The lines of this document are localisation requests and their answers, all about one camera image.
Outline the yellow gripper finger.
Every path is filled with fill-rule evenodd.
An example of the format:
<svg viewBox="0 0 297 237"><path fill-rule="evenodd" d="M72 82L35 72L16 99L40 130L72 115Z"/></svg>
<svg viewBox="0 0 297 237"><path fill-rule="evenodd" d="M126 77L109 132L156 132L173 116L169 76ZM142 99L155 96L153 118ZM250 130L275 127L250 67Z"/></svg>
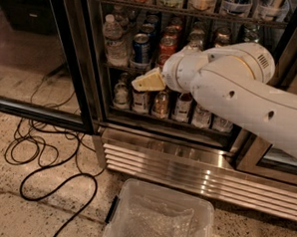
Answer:
<svg viewBox="0 0 297 237"><path fill-rule="evenodd" d="M153 68L142 76L135 77L132 80L134 90L140 92L163 91L166 84L161 77L161 70L159 67Z"/></svg>

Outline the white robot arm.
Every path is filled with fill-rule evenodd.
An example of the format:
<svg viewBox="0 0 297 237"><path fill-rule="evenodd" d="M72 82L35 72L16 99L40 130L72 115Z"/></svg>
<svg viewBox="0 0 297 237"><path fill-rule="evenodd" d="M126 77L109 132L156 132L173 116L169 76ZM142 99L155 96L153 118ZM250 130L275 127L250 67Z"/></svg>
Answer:
<svg viewBox="0 0 297 237"><path fill-rule="evenodd" d="M259 44L186 46L132 85L140 92L190 93L208 111L297 158L297 95L270 86L274 73L271 54Z"/></svg>

